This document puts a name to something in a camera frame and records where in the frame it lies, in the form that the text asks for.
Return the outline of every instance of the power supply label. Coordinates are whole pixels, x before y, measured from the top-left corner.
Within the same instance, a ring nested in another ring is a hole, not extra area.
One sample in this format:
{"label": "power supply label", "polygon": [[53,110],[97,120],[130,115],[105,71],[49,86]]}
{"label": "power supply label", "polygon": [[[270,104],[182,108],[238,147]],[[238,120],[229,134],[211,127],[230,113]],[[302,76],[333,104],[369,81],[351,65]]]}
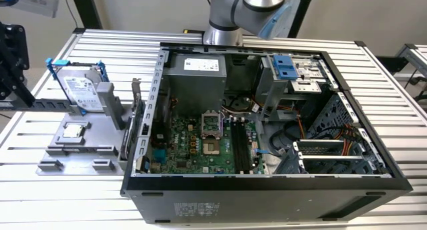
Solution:
{"label": "power supply label", "polygon": [[103,105],[93,81],[86,77],[74,76],[66,76],[63,79],[67,85],[67,92],[78,106],[90,112],[102,111]]}
{"label": "power supply label", "polygon": [[175,202],[174,206],[179,217],[213,217],[221,210],[219,202]]}
{"label": "power supply label", "polygon": [[193,71],[221,71],[221,62],[218,59],[187,58],[185,61],[185,70]]}

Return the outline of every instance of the ram slot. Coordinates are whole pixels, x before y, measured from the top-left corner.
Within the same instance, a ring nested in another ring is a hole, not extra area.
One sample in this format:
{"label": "ram slot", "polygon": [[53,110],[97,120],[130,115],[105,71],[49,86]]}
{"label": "ram slot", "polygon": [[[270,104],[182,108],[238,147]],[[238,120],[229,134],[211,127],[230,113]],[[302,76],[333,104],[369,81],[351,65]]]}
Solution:
{"label": "ram slot", "polygon": [[231,122],[231,144],[237,174],[249,174],[251,170],[250,151],[245,122]]}

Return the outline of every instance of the white wall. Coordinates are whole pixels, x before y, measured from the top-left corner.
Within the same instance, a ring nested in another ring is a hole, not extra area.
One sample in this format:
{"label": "white wall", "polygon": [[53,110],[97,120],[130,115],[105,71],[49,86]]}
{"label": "white wall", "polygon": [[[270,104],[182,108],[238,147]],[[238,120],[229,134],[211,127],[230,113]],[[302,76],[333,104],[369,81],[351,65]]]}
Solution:
{"label": "white wall", "polygon": [[426,0],[313,0],[299,38],[361,40],[377,55],[427,44]]}
{"label": "white wall", "polygon": [[[69,0],[69,3],[82,27],[74,0]],[[23,25],[26,29],[30,69],[25,75],[29,79],[29,86],[33,88],[46,72],[46,59],[58,55],[77,27],[66,0],[59,0],[57,18],[49,18],[11,7],[2,7],[0,21]]]}
{"label": "white wall", "polygon": [[[210,18],[206,0],[98,0],[97,7],[115,30],[205,30]],[[313,0],[298,37],[361,40],[394,55],[405,43],[427,44],[426,29],[426,0]]]}
{"label": "white wall", "polygon": [[182,33],[209,26],[207,0],[95,0],[95,4],[102,24],[114,30]]}

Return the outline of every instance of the motherboard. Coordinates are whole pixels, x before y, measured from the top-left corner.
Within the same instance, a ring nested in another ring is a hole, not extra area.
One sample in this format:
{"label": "motherboard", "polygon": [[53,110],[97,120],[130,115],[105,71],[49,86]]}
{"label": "motherboard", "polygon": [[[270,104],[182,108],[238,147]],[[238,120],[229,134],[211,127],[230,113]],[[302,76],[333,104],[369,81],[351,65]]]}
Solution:
{"label": "motherboard", "polygon": [[154,149],[154,174],[265,174],[263,156],[255,123],[223,119],[219,113],[201,118],[175,117],[171,121],[167,147]]}

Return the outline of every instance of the aluminum extrusion table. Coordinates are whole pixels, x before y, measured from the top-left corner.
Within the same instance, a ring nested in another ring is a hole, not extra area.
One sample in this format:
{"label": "aluminum extrusion table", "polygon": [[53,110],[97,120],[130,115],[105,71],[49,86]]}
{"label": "aluminum extrusion table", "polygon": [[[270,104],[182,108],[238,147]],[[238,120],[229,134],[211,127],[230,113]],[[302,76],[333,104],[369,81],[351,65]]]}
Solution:
{"label": "aluminum extrusion table", "polygon": [[[142,79],[147,98],[159,43],[202,43],[199,34],[86,30],[73,34],[58,59],[107,64],[115,95],[133,100],[133,78]],[[39,176],[46,153],[63,113],[18,112],[0,135],[0,223],[6,229],[427,229],[427,115],[405,92],[371,51],[353,41],[245,37],[245,46],[327,51],[351,92],[406,174],[414,191],[350,222],[287,225],[235,223],[146,225],[133,201],[121,197],[122,176]],[[49,72],[33,94],[65,99]]]}

